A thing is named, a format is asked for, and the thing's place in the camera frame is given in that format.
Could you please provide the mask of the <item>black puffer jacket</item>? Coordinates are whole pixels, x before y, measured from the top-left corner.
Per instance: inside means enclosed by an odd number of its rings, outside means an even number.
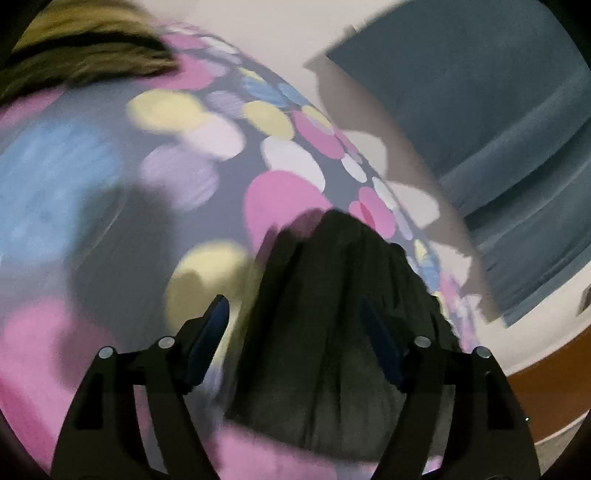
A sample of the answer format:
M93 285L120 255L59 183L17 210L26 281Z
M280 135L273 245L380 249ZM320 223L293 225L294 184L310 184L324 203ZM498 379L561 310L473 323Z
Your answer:
M338 210L312 209L270 230L260 254L256 302L226 366L225 415L318 455L379 460L405 397L378 363L363 303L397 340L423 335L458 350L438 300L400 245Z

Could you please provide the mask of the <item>brown wooden furniture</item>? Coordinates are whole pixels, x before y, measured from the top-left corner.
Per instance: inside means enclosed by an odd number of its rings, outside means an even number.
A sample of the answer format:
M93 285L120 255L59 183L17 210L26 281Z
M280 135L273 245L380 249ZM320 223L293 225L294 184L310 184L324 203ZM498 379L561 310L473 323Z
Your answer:
M508 377L535 442L590 410L590 328L546 358Z

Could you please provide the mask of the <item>colourful dotted bed cover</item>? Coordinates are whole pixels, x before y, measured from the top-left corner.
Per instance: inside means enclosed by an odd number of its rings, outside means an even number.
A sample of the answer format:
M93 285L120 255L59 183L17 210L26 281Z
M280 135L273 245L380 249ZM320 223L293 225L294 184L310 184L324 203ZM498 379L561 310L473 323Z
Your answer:
M217 294L238 311L266 233L331 208L400 244L476 342L407 190L351 134L221 39L184 25L163 38L175 73L1 113L1 410L42 469L100 347L142 349Z

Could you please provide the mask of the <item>blue curtain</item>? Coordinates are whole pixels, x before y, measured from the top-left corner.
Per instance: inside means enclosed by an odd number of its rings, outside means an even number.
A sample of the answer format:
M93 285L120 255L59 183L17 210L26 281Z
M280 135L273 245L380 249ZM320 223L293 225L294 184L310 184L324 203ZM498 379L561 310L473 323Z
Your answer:
M408 1L329 50L464 220L507 324L590 260L590 69L539 1Z

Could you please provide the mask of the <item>yellow black striped pillow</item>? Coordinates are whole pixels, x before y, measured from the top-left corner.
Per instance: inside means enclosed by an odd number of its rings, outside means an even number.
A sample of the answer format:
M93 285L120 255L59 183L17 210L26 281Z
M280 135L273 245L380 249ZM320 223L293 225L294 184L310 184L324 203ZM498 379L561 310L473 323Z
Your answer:
M178 69L155 18L132 1L34 1L1 13L1 104L60 86Z

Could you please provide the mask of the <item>grey wall switch plate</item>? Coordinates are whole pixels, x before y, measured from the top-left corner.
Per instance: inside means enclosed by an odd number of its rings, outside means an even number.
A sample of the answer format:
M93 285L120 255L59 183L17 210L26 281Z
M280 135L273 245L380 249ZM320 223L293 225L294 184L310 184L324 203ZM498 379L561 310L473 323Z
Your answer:
M577 314L582 314L591 305L591 286L588 286L581 297L581 302L577 310Z

